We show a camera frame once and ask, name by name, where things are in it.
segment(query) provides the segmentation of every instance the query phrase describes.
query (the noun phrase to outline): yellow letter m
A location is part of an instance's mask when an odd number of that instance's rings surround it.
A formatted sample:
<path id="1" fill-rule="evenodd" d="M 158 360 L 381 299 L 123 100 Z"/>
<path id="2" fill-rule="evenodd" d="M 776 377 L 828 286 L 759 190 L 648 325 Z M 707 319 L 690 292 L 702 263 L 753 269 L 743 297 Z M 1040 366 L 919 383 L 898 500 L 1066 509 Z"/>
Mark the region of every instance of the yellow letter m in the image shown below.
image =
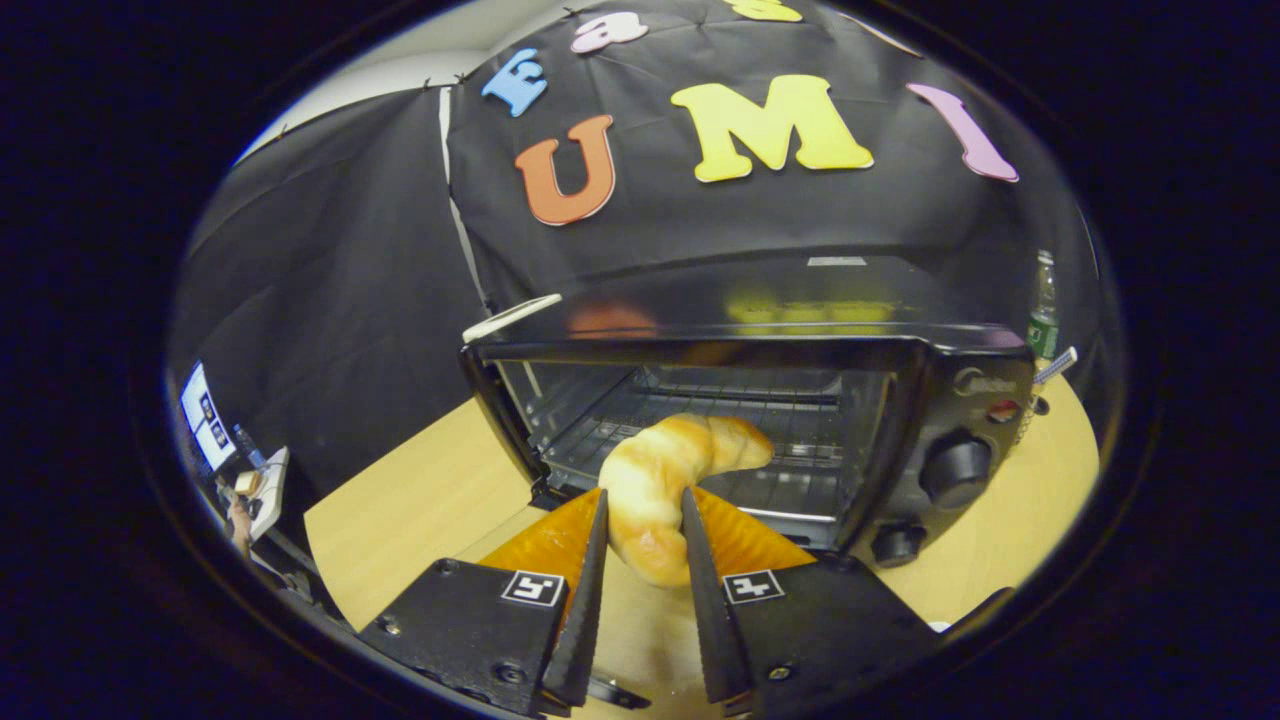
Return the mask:
<path id="1" fill-rule="evenodd" d="M 778 76 L 760 108 L 719 83 L 686 87 L 671 102 L 689 110 L 703 146 L 694 176 L 703 182 L 741 178 L 751 159 L 737 154 L 730 135 L 742 141 L 771 169 L 781 170 L 791 149 L 791 131 L 800 135 L 796 161 L 814 170 L 869 168 L 869 150 L 858 145 L 827 96 L 831 87 L 815 76 Z"/>

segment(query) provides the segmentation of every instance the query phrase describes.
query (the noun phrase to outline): toaster oven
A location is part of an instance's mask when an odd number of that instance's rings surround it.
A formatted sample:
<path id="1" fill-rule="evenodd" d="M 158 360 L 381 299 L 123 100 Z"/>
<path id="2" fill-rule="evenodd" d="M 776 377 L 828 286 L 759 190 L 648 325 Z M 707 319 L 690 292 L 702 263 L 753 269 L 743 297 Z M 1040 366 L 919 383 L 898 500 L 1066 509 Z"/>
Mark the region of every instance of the toaster oven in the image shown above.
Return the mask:
<path id="1" fill-rule="evenodd" d="M 463 334 L 481 409 L 553 509 L 677 413 L 737 416 L 768 466 L 701 487 L 810 552 L 914 560 L 986 489 L 1033 355 L 895 256 L 719 261 L 604 279 Z"/>

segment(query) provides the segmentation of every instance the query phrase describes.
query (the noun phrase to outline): croissant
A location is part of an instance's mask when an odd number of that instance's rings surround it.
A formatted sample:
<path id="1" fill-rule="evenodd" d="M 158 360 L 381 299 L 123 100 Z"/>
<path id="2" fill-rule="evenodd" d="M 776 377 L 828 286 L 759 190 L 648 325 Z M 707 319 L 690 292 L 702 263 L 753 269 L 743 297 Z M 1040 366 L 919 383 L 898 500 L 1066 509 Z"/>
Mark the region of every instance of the croissant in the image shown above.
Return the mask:
<path id="1" fill-rule="evenodd" d="M 609 546 L 641 579 L 689 584 L 680 498 L 686 487 L 730 470 L 769 464 L 773 443 L 746 420 L 672 415 L 618 443 L 604 459 L 599 487 L 609 491 Z"/>

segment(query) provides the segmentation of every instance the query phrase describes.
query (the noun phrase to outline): monitor screen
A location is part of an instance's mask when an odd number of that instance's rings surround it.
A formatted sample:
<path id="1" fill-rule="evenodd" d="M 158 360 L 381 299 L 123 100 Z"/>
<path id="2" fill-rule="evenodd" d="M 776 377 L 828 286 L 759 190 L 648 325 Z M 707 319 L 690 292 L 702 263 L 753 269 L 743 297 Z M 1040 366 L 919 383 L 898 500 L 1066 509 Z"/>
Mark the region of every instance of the monitor screen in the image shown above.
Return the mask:
<path id="1" fill-rule="evenodd" d="M 196 436 L 200 451 L 205 454 L 209 466 L 216 473 L 227 460 L 236 454 L 230 428 L 223 425 L 221 416 L 214 406 L 214 398 L 205 380 L 205 364 L 196 363 L 196 369 L 182 391 L 182 411 L 187 427 Z"/>

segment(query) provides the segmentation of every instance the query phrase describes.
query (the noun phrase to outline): oven knob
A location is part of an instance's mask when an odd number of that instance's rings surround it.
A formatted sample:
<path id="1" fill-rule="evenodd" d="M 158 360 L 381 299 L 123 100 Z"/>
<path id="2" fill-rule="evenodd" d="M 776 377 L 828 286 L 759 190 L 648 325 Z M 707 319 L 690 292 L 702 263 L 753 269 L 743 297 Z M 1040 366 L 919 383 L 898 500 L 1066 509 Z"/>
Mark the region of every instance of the oven knob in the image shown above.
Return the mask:
<path id="1" fill-rule="evenodd" d="M 959 510 L 982 495 L 989 479 L 991 446 L 965 438 L 933 454 L 920 473 L 920 487 L 934 507 Z"/>
<path id="2" fill-rule="evenodd" d="M 890 525 L 879 529 L 872 541 L 872 553 L 881 568 L 906 565 L 920 555 L 924 528 L 919 525 Z"/>

